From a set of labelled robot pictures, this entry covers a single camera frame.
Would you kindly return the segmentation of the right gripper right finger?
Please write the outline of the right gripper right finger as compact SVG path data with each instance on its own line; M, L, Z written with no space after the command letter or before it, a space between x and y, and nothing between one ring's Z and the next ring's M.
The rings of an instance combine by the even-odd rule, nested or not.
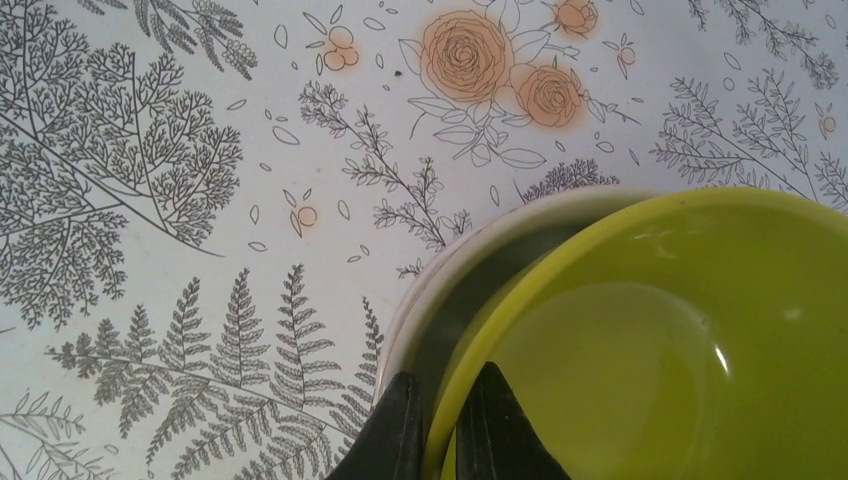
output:
M499 367L487 362L469 392L455 428L457 479L567 480Z

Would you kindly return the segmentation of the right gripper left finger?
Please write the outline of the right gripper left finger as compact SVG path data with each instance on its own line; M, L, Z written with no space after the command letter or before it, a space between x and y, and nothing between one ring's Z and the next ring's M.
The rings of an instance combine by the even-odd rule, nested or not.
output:
M399 372L388 383L349 452L328 480L419 477L423 420L418 377Z

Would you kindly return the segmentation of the yellow green bowl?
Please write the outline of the yellow green bowl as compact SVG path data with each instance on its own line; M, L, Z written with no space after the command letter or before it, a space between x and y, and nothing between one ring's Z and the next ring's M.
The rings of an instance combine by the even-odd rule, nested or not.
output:
M486 362L575 479L843 479L847 218L795 195L644 200L512 278L457 345L423 453L450 479Z

